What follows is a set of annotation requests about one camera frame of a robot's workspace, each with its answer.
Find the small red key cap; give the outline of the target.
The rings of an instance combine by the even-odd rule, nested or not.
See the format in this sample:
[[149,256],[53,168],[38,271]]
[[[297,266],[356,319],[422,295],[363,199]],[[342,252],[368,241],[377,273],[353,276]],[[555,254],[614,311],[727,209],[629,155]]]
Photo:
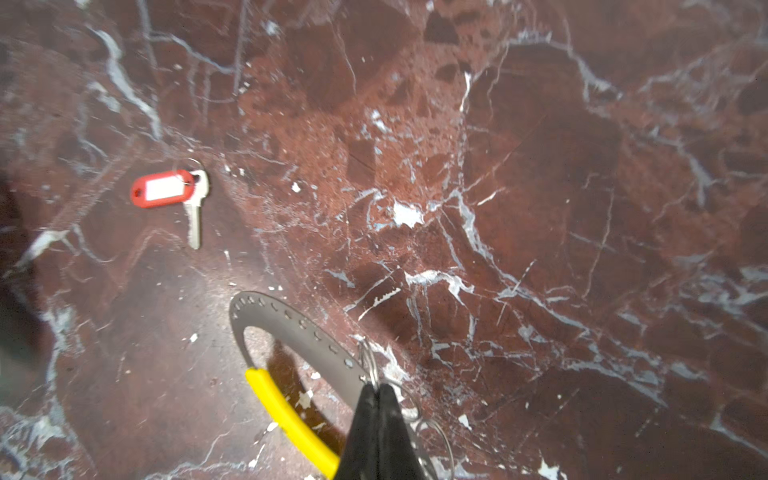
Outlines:
[[210,193],[210,179],[198,163],[196,170],[175,168],[136,179],[130,190],[132,204],[143,209],[182,205],[188,220],[187,242],[201,248],[201,210]]

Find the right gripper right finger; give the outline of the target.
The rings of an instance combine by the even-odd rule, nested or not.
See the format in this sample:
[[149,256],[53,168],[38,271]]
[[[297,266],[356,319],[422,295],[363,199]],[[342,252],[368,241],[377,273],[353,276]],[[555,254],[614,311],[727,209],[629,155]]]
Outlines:
[[402,416],[395,390],[389,384],[378,389],[377,478],[382,480],[424,480]]

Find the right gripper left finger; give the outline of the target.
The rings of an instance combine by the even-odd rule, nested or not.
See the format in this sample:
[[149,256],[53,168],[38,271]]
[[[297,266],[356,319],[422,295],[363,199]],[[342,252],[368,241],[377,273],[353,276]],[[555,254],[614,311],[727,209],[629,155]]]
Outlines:
[[334,480],[378,478],[379,397],[372,384],[360,394]]

